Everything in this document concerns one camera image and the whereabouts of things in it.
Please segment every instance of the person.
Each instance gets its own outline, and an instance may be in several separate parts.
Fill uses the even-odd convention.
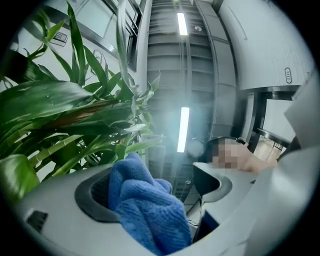
[[[289,152],[300,148],[299,141],[295,137],[277,161]],[[259,174],[262,170],[270,169],[277,165],[275,162],[266,162],[255,156],[249,151],[248,143],[243,138],[221,137],[209,141],[205,157],[207,163],[211,162],[211,157],[213,168],[238,169],[254,174]]]

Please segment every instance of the fluorescent light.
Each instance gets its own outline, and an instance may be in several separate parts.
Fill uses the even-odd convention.
[[[177,13],[177,15],[178,15],[178,23],[179,23],[180,35],[187,36],[188,35],[188,31],[187,31],[185,15],[183,13],[181,13],[181,12]]]
[[[176,150],[179,153],[185,152],[187,132],[188,132],[188,123],[189,123],[189,112],[190,112],[190,108],[188,108],[188,107],[181,108],[178,148]]]

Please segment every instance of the blue microfiber cloth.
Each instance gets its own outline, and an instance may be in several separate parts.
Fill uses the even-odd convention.
[[[171,184],[153,179],[141,158],[131,153],[111,170],[109,209],[124,229],[156,255],[167,255],[191,244],[184,206],[171,195]]]

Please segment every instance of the window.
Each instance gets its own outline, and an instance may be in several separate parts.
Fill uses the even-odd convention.
[[[129,67],[136,70],[137,41],[142,13],[147,0],[126,0],[126,35]],[[70,1],[79,29],[86,39],[99,43],[106,51],[117,57],[116,25],[118,0]],[[50,0],[46,3],[48,15],[58,22],[67,14],[66,0]]]

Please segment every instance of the green leaf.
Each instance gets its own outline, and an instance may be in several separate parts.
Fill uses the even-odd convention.
[[[70,65],[68,64],[68,62],[66,62],[60,55],[59,53],[55,50],[55,48],[50,44],[50,42],[47,40],[47,38],[41,34],[41,32],[39,31],[39,29],[32,23],[32,22],[28,22],[26,27],[25,27],[29,33],[31,33],[36,39],[40,40],[41,42],[43,42],[45,44],[46,47],[49,47],[50,50],[52,51],[52,53],[54,54],[55,58],[58,60],[58,62],[60,62],[61,66],[63,67],[63,69],[65,70],[65,72],[67,73],[67,75],[70,78],[70,81],[74,81],[74,74],[73,71],[70,67]]]
[[[33,129],[40,128],[42,125],[48,123],[53,118],[54,116],[50,116],[46,118],[41,118],[40,120],[35,120],[31,123],[30,121],[28,121],[15,125],[2,136],[0,140],[0,152],[5,151],[5,148],[11,147],[22,136],[24,136]]]
[[[79,154],[79,148],[77,147],[76,141],[77,140],[70,142],[69,144],[59,149],[57,152],[53,153],[50,157],[46,159],[51,159],[54,163],[56,163],[60,167],[63,166],[71,158]],[[74,166],[74,169],[81,169],[81,165],[77,163]]]
[[[85,149],[83,149],[77,156],[71,158],[68,162],[66,162],[63,166],[61,166],[55,173],[52,174],[53,177],[63,175],[70,171],[72,167],[74,167],[82,158],[89,155],[90,150],[99,140],[100,136],[97,136]]]
[[[124,128],[122,132],[122,134],[129,134],[129,133],[134,133],[137,131],[141,131],[142,129],[144,129],[145,127],[147,127],[144,123],[138,123],[138,124],[134,124],[129,128]]]
[[[87,104],[84,106],[74,107],[69,112],[62,114],[59,118],[54,120],[52,123],[47,125],[46,129],[56,129],[59,127],[69,126],[75,123],[79,123],[87,118],[91,117],[98,111],[102,110],[106,106],[113,106],[114,104],[118,103],[117,100],[108,99],[108,100],[101,100],[99,102],[93,104]]]
[[[104,150],[99,165],[106,165],[112,163],[115,160],[116,156],[116,152],[112,150]]]
[[[89,153],[93,154],[93,153],[106,151],[106,150],[116,151],[115,143],[119,143],[126,136],[127,134],[123,134],[123,135],[117,134],[109,138],[101,137],[100,140],[92,147]]]
[[[160,74],[160,71],[159,71],[158,77],[157,77],[156,79],[154,79],[152,83],[150,83],[150,86],[151,86],[151,89],[152,89],[153,92],[154,92],[155,90],[157,90],[158,87],[159,87],[160,75],[161,75],[161,74]]]
[[[83,89],[85,89],[86,91],[88,91],[90,93],[94,93],[100,87],[101,87],[100,82],[93,82],[93,83],[90,83],[90,84],[86,85],[85,87],[83,87]]]
[[[49,134],[47,132],[32,132],[25,139],[13,144],[9,149],[10,154],[23,154],[26,157],[36,152],[40,147],[39,143],[45,139]]]
[[[86,77],[86,75],[87,75],[87,73],[88,73],[88,68],[89,68],[89,63],[87,63],[87,64],[85,65],[84,77]],[[86,79],[84,80],[84,83],[86,83],[86,81],[89,80],[91,77],[92,77],[92,76],[86,78]]]
[[[117,144],[115,146],[115,153],[118,157],[118,160],[125,159],[127,146],[123,144]]]
[[[156,138],[152,138],[152,139],[148,139],[142,142],[132,144],[126,148],[126,153],[128,154],[131,152],[138,152],[141,150],[145,150],[147,148],[154,147],[159,143],[161,143],[163,138],[164,138],[163,136],[160,136],[160,137],[156,137]]]
[[[3,78],[3,83],[4,83],[4,86],[9,89],[11,87],[14,87],[14,85],[8,80],[6,79],[5,77]]]
[[[92,94],[65,81],[25,82],[0,93],[1,126],[47,117],[72,109]]]
[[[46,159],[47,157],[49,157],[51,154],[53,154],[54,152],[62,149],[63,147],[65,147],[66,145],[68,145],[69,143],[75,141],[76,139],[80,138],[82,135],[73,135],[70,136],[60,142],[58,142],[57,144],[43,149],[41,150],[38,154],[34,155],[32,158],[30,158],[29,163],[32,167],[35,167],[38,163],[40,163],[43,159]]]
[[[80,86],[82,86],[85,84],[85,78],[86,78],[86,73],[85,73],[86,60],[85,60],[84,45],[83,45],[82,37],[78,28],[74,10],[72,9],[71,5],[68,2],[67,2],[67,5],[68,5],[67,12],[70,18],[69,25],[70,25],[71,42],[73,47],[76,50],[77,60],[79,63],[79,79],[77,83]]]
[[[143,117],[144,117],[144,120],[145,120],[145,124],[146,124],[146,126],[147,126],[147,129],[149,130],[149,129],[150,129],[150,125],[154,125],[152,115],[150,114],[149,111],[143,112],[142,115],[143,115]]]
[[[132,133],[129,133],[124,139],[120,141],[121,144],[128,146]]]
[[[84,157],[86,160],[87,167],[95,167],[98,165],[98,162],[93,158],[93,155],[87,155]]]
[[[90,67],[93,69],[94,73],[96,74],[103,88],[101,95],[108,95],[111,91],[108,90],[108,79],[104,69],[102,68],[101,64],[96,59],[94,54],[85,46],[84,46],[84,51],[85,51],[86,61],[89,63]]]
[[[57,53],[57,51],[53,48],[50,47],[50,50],[52,51],[53,55],[55,56],[55,58],[57,59],[58,62],[60,62],[61,66],[63,67],[64,71],[67,73],[67,75],[69,76],[70,81],[74,81],[74,73],[70,67],[70,65],[68,64],[68,62],[66,62],[64,60],[64,58],[62,58],[59,53]]]
[[[110,80],[108,81],[108,85],[107,85],[107,88],[108,88],[108,91],[109,92],[112,92],[112,90],[116,87],[116,85],[121,81],[121,72],[118,72],[116,74],[114,74]]]
[[[31,24],[34,25],[33,22],[38,23],[38,24],[40,25],[40,27],[41,27],[41,29],[42,29],[42,35],[43,35],[44,37],[46,37],[47,34],[48,34],[48,28],[47,28],[47,26],[46,26],[46,23],[45,23],[43,17],[41,17],[41,15],[39,15],[39,13],[37,13],[37,14],[32,18],[32,20],[26,22],[25,27],[26,27],[27,30],[29,30],[30,28],[32,28],[32,25],[31,25]]]
[[[122,102],[130,101],[133,98],[132,89],[126,85],[123,78],[121,79],[119,84],[120,84],[121,89],[120,89],[120,92],[116,98],[121,100]]]
[[[146,129],[142,129],[142,130],[140,131],[140,134],[141,134],[141,135],[153,135],[154,133],[153,133],[152,130],[146,128]]]
[[[105,65],[104,65],[104,73],[105,73],[105,76],[106,76],[106,80],[109,81],[109,67],[108,67],[108,63],[106,61],[106,58],[104,55],[102,55],[103,58],[104,58],[104,62],[105,62]]]
[[[47,164],[49,164],[51,162],[51,159],[50,158],[46,158],[44,159],[41,164],[39,164],[39,166],[37,168],[35,168],[35,172],[39,172],[43,167],[45,167]]]
[[[113,77],[115,75],[115,73],[113,73],[110,69],[109,69],[109,74]]]
[[[78,83],[79,81],[79,66],[76,58],[76,50],[72,46],[72,72],[73,72],[73,77],[74,77],[74,83]]]
[[[127,142],[127,146],[128,145],[132,145],[133,142],[135,142],[135,140],[136,140],[137,136],[139,135],[139,133],[140,133],[140,131],[136,131],[136,132],[131,133],[131,137],[130,137],[129,141]]]
[[[42,66],[42,65],[38,65],[39,66],[39,68],[43,71],[43,72],[45,72],[52,80],[58,80],[58,78],[56,78],[55,77],[55,75],[54,74],[52,74],[51,73],[51,71],[49,70],[49,69],[47,69],[45,66]]]
[[[85,135],[82,137],[83,142],[86,146],[88,146],[95,138],[96,136],[89,136],[89,135]]]
[[[42,182],[46,181],[47,179],[51,178],[52,175],[60,168],[60,166],[58,164],[55,164],[53,170],[51,172],[49,172],[45,177],[44,179],[42,180]]]
[[[132,119],[131,106],[128,103],[118,103],[115,105],[108,105],[91,113],[86,119],[68,125],[55,126],[55,130],[61,133],[68,133],[69,135],[109,135],[113,133],[127,134],[130,131],[112,127],[112,124],[118,121],[125,121]]]
[[[48,15],[42,9],[38,10],[38,15],[43,19],[47,30],[50,30],[51,23],[50,23],[50,19],[49,19]]]
[[[130,126],[132,125],[131,122],[129,121],[115,121],[113,122],[112,124],[110,124],[111,127],[114,127],[114,128],[119,128],[119,129],[126,129],[126,128],[129,128]]]
[[[41,42],[44,42],[46,39],[47,33],[48,33],[46,25],[45,25],[42,17],[40,17],[39,15],[36,15],[33,20],[35,22],[37,22],[42,27],[42,32],[37,28],[37,26],[33,23],[32,20],[28,21],[24,25],[24,27],[36,39],[38,39]],[[28,56],[28,58],[30,58],[32,60],[32,59],[35,59],[35,58],[42,56],[45,53],[45,51],[47,50],[47,48],[48,48],[47,45],[41,45],[35,52],[31,53]]]
[[[64,24],[65,20],[62,20],[49,29],[48,35],[46,36],[49,42],[55,37],[56,33],[62,28]]]
[[[40,182],[28,159],[15,154],[0,161],[0,183],[5,197],[16,203]]]
[[[127,87],[123,88],[123,86],[121,90],[125,90],[126,97],[128,97],[128,95],[131,95],[132,98],[134,96],[134,92],[132,91],[128,74],[126,38],[126,0],[119,0],[116,15],[116,46],[118,50],[118,60],[122,80],[124,82],[124,85]]]
[[[26,52],[26,55],[29,57],[30,56],[30,53],[28,52],[28,50],[26,48],[23,48]]]
[[[9,49],[5,57],[5,64],[1,69],[2,77],[10,78],[18,84],[29,81],[52,80],[37,64],[15,50]]]
[[[137,99],[137,105],[145,105],[147,104],[148,100],[154,96],[154,92],[150,89],[150,85],[148,85],[147,90],[140,98]]]

